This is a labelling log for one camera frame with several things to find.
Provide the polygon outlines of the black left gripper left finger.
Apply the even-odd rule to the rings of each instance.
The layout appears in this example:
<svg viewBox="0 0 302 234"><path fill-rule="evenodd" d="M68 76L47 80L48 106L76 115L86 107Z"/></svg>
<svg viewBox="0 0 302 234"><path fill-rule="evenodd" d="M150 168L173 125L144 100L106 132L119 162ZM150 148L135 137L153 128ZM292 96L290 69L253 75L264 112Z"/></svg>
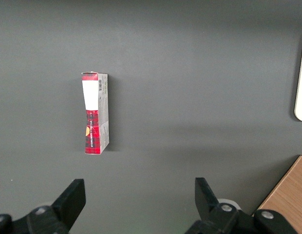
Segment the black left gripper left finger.
<svg viewBox="0 0 302 234"><path fill-rule="evenodd" d="M0 214L0 234L68 234L85 204L85 182L74 179L51 205L38 206L18 220Z"/></svg>

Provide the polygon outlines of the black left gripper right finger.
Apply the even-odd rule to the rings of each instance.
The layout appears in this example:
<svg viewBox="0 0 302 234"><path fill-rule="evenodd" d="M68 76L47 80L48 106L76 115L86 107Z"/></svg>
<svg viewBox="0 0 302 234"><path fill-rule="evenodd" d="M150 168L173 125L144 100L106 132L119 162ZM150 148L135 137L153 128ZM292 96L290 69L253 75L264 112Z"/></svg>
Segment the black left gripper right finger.
<svg viewBox="0 0 302 234"><path fill-rule="evenodd" d="M187 234L295 234L286 218L274 210L261 209L248 215L232 204L219 202L203 177L195 179L195 204L200 220Z"/></svg>

